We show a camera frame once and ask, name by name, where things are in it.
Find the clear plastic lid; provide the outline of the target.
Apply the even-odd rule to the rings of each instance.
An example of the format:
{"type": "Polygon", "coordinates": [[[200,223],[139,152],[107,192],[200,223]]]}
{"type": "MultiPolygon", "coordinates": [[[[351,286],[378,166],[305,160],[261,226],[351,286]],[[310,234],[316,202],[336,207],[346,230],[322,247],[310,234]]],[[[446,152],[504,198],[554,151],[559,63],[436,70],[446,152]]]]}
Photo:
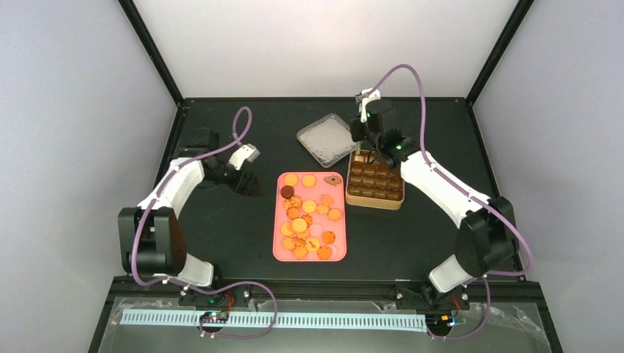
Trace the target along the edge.
{"type": "Polygon", "coordinates": [[[331,113],[296,133],[297,140],[323,168],[329,168],[356,149],[350,128],[331,113]]]}

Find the orange round cookie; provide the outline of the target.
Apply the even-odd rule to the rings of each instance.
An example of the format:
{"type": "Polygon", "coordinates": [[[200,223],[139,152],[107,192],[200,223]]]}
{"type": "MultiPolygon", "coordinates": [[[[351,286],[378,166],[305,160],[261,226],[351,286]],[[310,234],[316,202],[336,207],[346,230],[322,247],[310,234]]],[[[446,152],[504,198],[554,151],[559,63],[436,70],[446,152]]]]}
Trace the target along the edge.
{"type": "Polygon", "coordinates": [[[334,204],[334,200],[333,200],[333,198],[331,196],[329,196],[327,194],[324,194],[324,195],[321,196],[321,203],[324,206],[331,208],[333,206],[333,204],[334,204]]]}
{"type": "Polygon", "coordinates": [[[316,177],[312,174],[303,176],[302,185],[306,188],[313,188],[316,185],[316,177]]]}
{"type": "Polygon", "coordinates": [[[305,200],[302,203],[302,210],[305,213],[315,213],[317,208],[317,203],[314,200],[305,200]]]}
{"type": "Polygon", "coordinates": [[[294,187],[297,185],[299,178],[296,174],[286,174],[283,178],[284,185],[294,187]]]}

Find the dark chocolate cookie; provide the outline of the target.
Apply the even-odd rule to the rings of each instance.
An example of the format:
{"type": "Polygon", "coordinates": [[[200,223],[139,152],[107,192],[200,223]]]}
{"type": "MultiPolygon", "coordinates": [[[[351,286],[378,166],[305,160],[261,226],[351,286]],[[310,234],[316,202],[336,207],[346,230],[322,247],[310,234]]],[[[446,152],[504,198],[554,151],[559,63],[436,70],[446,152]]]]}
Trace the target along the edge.
{"type": "Polygon", "coordinates": [[[294,196],[294,187],[291,185],[284,185],[283,187],[281,187],[280,189],[280,195],[284,198],[284,199],[290,199],[291,197],[294,196]]]}

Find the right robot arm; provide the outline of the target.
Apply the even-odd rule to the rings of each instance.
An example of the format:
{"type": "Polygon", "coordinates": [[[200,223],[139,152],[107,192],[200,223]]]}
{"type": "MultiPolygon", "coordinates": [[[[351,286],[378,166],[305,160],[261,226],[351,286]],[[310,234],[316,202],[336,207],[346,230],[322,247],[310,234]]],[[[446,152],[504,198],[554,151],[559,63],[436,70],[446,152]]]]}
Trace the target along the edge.
{"type": "Polygon", "coordinates": [[[391,101],[362,99],[350,131],[354,142],[367,142],[388,167],[398,167],[403,181],[423,192],[458,230],[453,254],[419,287],[425,306],[440,307],[450,291],[486,275],[518,252],[511,202],[477,192],[443,168],[422,142],[404,136],[391,101]]]}

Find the gold cookie tin box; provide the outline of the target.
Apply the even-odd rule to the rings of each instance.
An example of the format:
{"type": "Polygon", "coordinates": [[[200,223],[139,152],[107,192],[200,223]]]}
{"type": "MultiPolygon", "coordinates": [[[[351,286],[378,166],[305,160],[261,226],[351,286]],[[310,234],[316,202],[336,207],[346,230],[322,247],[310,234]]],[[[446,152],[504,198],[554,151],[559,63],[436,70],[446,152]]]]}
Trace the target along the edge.
{"type": "Polygon", "coordinates": [[[405,181],[400,167],[390,168],[376,152],[350,154],[345,202],[352,206],[399,210],[405,201],[405,181]]]}

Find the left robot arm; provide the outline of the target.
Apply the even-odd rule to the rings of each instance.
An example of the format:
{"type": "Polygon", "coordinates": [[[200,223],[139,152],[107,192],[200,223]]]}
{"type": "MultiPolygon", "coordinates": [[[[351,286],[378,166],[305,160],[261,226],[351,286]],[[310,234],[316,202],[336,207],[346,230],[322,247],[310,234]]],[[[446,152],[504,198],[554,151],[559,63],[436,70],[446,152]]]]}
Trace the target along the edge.
{"type": "Polygon", "coordinates": [[[226,185],[242,196],[261,194],[257,177],[244,169],[260,152],[240,137],[219,146],[219,134],[175,151],[164,177],[134,207],[118,214],[118,234],[124,270],[141,286],[173,282],[185,287],[212,288],[217,266],[189,253],[180,213],[196,188],[226,185]]]}

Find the pale pink cookie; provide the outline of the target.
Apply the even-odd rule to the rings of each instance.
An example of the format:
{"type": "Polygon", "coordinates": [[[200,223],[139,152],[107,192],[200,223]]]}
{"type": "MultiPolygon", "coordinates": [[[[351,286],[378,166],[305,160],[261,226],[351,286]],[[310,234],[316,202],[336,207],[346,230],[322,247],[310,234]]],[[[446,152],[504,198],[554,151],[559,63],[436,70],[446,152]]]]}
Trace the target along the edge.
{"type": "Polygon", "coordinates": [[[309,226],[310,236],[318,239],[322,239],[322,235],[324,234],[324,228],[321,224],[311,224],[309,226]]]}

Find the pink plastic tray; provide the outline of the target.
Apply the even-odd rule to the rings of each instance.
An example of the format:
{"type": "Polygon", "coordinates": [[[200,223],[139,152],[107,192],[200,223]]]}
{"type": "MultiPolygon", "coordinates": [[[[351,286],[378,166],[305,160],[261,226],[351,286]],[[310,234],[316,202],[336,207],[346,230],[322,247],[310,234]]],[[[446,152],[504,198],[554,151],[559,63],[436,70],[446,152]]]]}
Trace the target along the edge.
{"type": "Polygon", "coordinates": [[[287,171],[277,178],[276,201],[274,212],[274,231],[272,240],[274,258],[280,262],[338,262],[347,254],[346,207],[344,195],[344,179],[333,171],[287,171]],[[294,186],[294,196],[284,199],[280,189],[284,186],[286,174],[296,174],[299,181],[294,186]],[[302,185],[302,177],[312,174],[316,177],[316,185],[306,188],[302,185]],[[342,183],[332,186],[324,181],[329,175],[341,177],[342,183]],[[321,203],[321,196],[327,194],[334,200],[331,208],[321,203]],[[302,203],[314,200],[317,203],[315,213],[305,213],[302,203]],[[304,218],[308,228],[303,233],[295,233],[291,221],[304,218]],[[310,236],[309,226],[321,224],[324,228],[322,239],[310,236]]]}

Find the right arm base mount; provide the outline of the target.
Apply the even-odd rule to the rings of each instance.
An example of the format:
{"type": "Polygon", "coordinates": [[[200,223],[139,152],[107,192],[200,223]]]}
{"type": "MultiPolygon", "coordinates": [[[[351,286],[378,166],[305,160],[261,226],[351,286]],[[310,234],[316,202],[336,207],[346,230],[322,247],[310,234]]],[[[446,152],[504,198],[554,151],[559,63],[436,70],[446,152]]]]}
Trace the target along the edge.
{"type": "Polygon", "coordinates": [[[427,281],[396,282],[394,297],[399,309],[414,309],[423,313],[469,309],[467,294],[461,286],[441,293],[427,281]]]}

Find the brown flower cookie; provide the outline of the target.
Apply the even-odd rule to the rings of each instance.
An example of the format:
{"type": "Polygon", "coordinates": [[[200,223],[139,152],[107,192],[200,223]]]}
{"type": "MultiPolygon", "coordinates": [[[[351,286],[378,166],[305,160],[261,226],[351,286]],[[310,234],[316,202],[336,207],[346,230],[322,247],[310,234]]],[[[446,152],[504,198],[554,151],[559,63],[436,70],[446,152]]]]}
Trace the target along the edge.
{"type": "Polygon", "coordinates": [[[329,175],[329,176],[326,176],[326,177],[324,178],[324,181],[325,181],[327,184],[332,185],[332,186],[337,186],[337,185],[339,185],[339,184],[341,184],[341,183],[342,183],[342,179],[341,179],[341,177],[339,177],[339,176],[337,176],[337,175],[329,175]]]}

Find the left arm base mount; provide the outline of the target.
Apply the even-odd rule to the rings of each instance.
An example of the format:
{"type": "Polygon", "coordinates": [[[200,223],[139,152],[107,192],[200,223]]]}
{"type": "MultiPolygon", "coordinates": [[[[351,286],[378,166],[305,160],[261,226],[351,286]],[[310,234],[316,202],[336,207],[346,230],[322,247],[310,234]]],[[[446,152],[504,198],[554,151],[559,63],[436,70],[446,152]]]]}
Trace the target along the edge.
{"type": "Polygon", "coordinates": [[[207,295],[195,290],[189,290],[180,295],[178,305],[183,307],[206,307],[216,309],[233,309],[234,307],[246,307],[249,297],[245,296],[246,288],[234,288],[218,294],[207,295]]]}

